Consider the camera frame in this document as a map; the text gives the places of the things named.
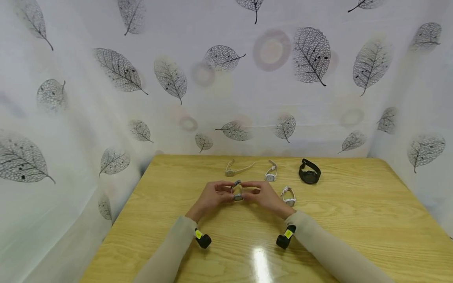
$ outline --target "forearm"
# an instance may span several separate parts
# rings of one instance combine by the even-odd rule
[[[285,222],[296,226],[296,239],[340,282],[393,282],[371,261],[324,230],[307,214],[297,211]]]
[[[142,267],[134,283],[173,283],[196,227],[192,219],[179,217],[164,242]]]

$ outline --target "hand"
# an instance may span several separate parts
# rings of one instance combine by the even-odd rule
[[[186,213],[186,217],[198,223],[203,216],[219,204],[233,202],[234,195],[231,193],[231,186],[234,186],[234,183],[229,181],[207,183],[198,200]]]
[[[242,182],[242,187],[256,187],[251,192],[243,192],[242,197],[245,201],[255,202],[263,208],[271,211],[282,219],[288,218],[296,210],[287,205],[272,186],[265,181]]]

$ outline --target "black watch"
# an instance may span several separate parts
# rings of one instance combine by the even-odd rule
[[[305,165],[308,165],[314,171],[302,171],[305,168]],[[314,184],[317,183],[319,177],[321,176],[321,170],[312,162],[302,159],[302,165],[299,167],[299,176],[302,181],[306,182],[307,184]]]

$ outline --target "gray leaf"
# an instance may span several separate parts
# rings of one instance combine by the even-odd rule
[[[377,83],[389,69],[392,62],[392,46],[384,40],[372,38],[365,43],[357,54],[352,74],[357,86],[367,88]]]
[[[442,154],[445,149],[445,139],[439,134],[421,134],[412,140],[408,149],[407,157],[415,169],[426,165]]]
[[[107,220],[112,220],[110,200],[106,195],[102,195],[97,202],[97,208],[101,213],[102,217]]]
[[[339,153],[342,153],[343,151],[346,150],[353,150],[358,148],[359,146],[363,145],[366,142],[366,139],[367,137],[364,134],[362,134],[361,131],[353,131],[344,140],[342,145],[343,150],[340,151]]]
[[[113,85],[121,91],[141,90],[140,76],[123,55],[109,49],[94,48],[93,54]]]
[[[181,99],[187,91],[187,79],[182,69],[169,57],[162,55],[154,60],[154,74],[160,85],[171,96]]]
[[[140,120],[131,120],[127,125],[132,137],[139,141],[153,141],[150,140],[151,132],[148,125]]]
[[[289,142],[289,137],[294,133],[296,129],[296,119],[290,114],[282,116],[278,120],[278,124],[274,128],[274,134],[281,139],[285,139]]]
[[[350,9],[348,13],[352,12],[357,7],[366,10],[381,7],[383,4],[385,4],[385,2],[387,2],[387,0],[359,0],[359,4],[354,8]]]
[[[263,3],[263,0],[236,0],[242,7],[255,11],[255,24],[258,21],[258,10]]]
[[[426,23],[419,27],[410,44],[411,50],[433,50],[439,45],[442,27],[438,23]]]
[[[250,133],[245,131],[242,128],[241,122],[237,120],[223,125],[221,129],[215,130],[222,131],[225,136],[233,140],[245,141],[251,139]]]
[[[50,79],[42,83],[36,95],[38,108],[47,113],[58,113],[67,108],[67,93],[64,89],[66,81],[61,85],[57,80]]]
[[[99,176],[101,173],[105,174],[116,174],[129,166],[130,163],[130,156],[128,153],[116,148],[107,148],[104,151],[104,154],[101,158],[101,171],[99,172]]]
[[[395,116],[396,116],[397,110],[394,107],[389,107],[384,110],[384,113],[382,113],[381,118],[379,119],[377,129],[379,131],[386,132],[388,134],[394,134],[395,133]]]
[[[36,0],[12,0],[16,15],[24,23],[25,27],[34,37],[42,38],[50,45],[47,40],[46,24],[44,23],[43,12]]]
[[[294,36],[294,71],[301,82],[320,82],[329,68],[330,45],[326,36],[314,28],[298,28]]]
[[[49,177],[41,150],[28,138],[0,129],[0,177],[16,182],[38,182]]]
[[[121,17],[127,33],[140,34],[145,23],[146,7],[143,0],[118,0]]]
[[[201,133],[195,135],[195,142],[197,143],[197,146],[200,148],[200,152],[208,150],[214,145],[210,137],[203,135]]]
[[[206,52],[203,60],[211,69],[231,72],[236,68],[239,59],[244,56],[245,54],[239,57],[237,53],[228,46],[216,45]]]

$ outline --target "fabric backdrop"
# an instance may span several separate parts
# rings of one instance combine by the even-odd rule
[[[2,1],[0,281],[77,281],[157,154],[382,158],[453,236],[452,15]]]

